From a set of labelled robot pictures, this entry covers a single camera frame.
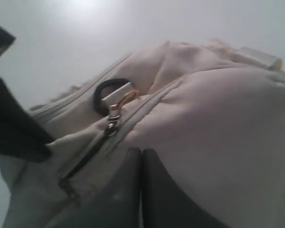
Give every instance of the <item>zipper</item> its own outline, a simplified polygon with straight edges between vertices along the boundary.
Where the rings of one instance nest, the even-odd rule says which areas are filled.
[[[32,111],[31,116],[38,120],[39,122],[46,122],[49,118],[49,116],[54,115],[56,112],[60,111],[61,109],[71,105],[73,102],[75,102],[77,99],[81,98],[84,96],[87,92],[89,92],[91,89],[96,87],[102,80],[106,80],[106,76],[110,71],[112,71],[114,68],[116,68],[118,65],[120,65],[122,62],[124,62],[131,53],[128,55],[124,56],[122,59],[114,63],[111,67],[109,67],[106,71],[104,71],[99,78],[96,81],[92,81],[91,83],[85,85],[82,87],[79,91],[75,92],[74,94],[70,95],[69,97],[66,97],[62,101],[57,101],[56,104],[49,104],[51,105],[50,107],[43,107],[40,110]]]
[[[180,84],[181,80],[183,80],[185,77],[187,77],[190,74],[201,72],[201,71],[206,71],[206,70],[223,69],[223,68],[231,68],[231,66],[230,65],[222,65],[222,66],[215,66],[215,67],[207,67],[207,68],[200,69],[200,70],[197,70],[197,71],[192,72],[192,73],[185,74],[182,77],[180,77],[179,79],[171,82],[170,84],[166,85],[163,89],[161,89],[160,91],[158,91],[157,93],[153,94],[151,97],[146,99],[146,101],[144,101],[143,104],[140,104],[139,107],[125,119],[125,121],[123,122],[122,128],[120,126],[120,119],[121,119],[120,110],[126,102],[124,101],[124,99],[122,99],[119,102],[119,104],[114,104],[114,105],[110,106],[109,107],[110,115],[108,117],[108,125],[107,125],[107,128],[103,131],[103,136],[97,140],[97,142],[93,145],[93,147],[89,150],[89,152],[83,157],[83,159],[71,171],[69,171],[63,178],[61,178],[59,180],[59,183],[58,183],[59,187],[67,194],[67,196],[70,199],[74,199],[77,204],[80,204],[79,203],[80,196],[76,192],[76,190],[72,187],[70,179],[72,179],[76,174],[78,174],[85,167],[85,165],[92,158],[94,158],[94,156],[96,154],[99,154],[98,156],[100,156],[100,154],[103,151],[112,150],[114,148],[114,146],[117,145],[123,139],[123,137],[128,133],[128,131],[133,128],[136,121],[129,121],[129,120],[132,119],[132,117],[136,113],[138,113],[142,107],[144,107],[146,104],[150,103],[150,101],[152,99],[154,99],[155,97],[159,97],[161,99],[170,90],[176,88]],[[112,137],[117,132],[120,132],[117,135],[118,137]],[[108,142],[108,140],[111,141],[112,143],[110,143],[109,147],[105,148],[104,145],[106,144],[106,142]]]

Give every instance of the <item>white wall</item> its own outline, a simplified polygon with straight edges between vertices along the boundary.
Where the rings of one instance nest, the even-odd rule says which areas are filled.
[[[165,40],[220,38],[285,63],[285,0],[0,0],[0,24],[17,37],[0,76],[25,108]],[[7,197],[0,180],[0,223]]]

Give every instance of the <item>cream fabric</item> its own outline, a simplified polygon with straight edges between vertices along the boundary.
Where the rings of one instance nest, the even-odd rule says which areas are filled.
[[[285,75],[264,69],[280,70],[271,66],[273,58],[259,65],[260,55],[251,62],[246,55],[242,64],[232,59],[236,52],[218,41],[167,42],[133,52],[93,79],[95,86],[112,78],[136,85],[141,96],[124,107],[124,117],[146,104],[127,122],[133,127],[125,137],[118,133],[72,179],[82,205],[110,180],[126,150],[137,146],[155,149],[187,195],[230,227],[285,228]],[[106,126],[92,107],[95,87],[87,85],[63,95],[70,100],[86,91],[68,106],[55,108],[58,100],[31,111],[57,138],[48,145],[51,159],[24,164],[0,157],[11,190],[5,228],[50,227],[77,209],[58,187],[61,170],[82,157]]]

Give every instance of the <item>beige bag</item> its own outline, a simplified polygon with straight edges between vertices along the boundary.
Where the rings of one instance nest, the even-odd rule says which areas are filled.
[[[0,156],[11,191],[4,227],[57,224],[93,199],[135,146],[155,149],[178,186],[231,228],[285,228],[280,68],[281,60],[249,48],[167,42],[133,52],[83,87],[32,108],[31,116],[56,138],[48,145],[53,156],[41,164]],[[132,83],[119,91],[123,96],[134,85],[139,91],[117,112],[111,109],[111,117],[120,114],[118,123],[93,109],[95,88],[114,78]]]

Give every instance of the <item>white background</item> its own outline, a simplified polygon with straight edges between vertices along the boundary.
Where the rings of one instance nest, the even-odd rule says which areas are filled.
[[[24,108],[166,40],[219,38],[285,66],[285,0],[0,0],[0,25],[17,37],[0,76]],[[8,200],[0,179],[0,227]]]

